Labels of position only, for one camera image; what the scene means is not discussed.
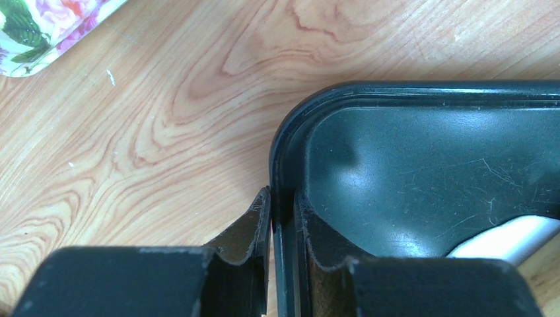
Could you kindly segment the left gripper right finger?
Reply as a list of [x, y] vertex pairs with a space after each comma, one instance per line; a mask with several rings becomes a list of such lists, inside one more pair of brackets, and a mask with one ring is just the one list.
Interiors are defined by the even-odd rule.
[[302, 316], [541, 316], [502, 260], [376, 257], [294, 200]]

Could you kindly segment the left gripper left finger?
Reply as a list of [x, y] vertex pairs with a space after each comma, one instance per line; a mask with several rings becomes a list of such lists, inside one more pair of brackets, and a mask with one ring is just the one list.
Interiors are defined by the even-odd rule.
[[271, 194], [202, 246], [72, 246], [39, 266], [13, 316], [261, 316]]

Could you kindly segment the black baking tray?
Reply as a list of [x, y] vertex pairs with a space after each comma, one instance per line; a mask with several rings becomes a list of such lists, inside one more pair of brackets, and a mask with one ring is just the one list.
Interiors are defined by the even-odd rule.
[[325, 88], [269, 155], [280, 316], [302, 316], [294, 200], [365, 252], [449, 258], [525, 215], [559, 220], [559, 82], [372, 82]]

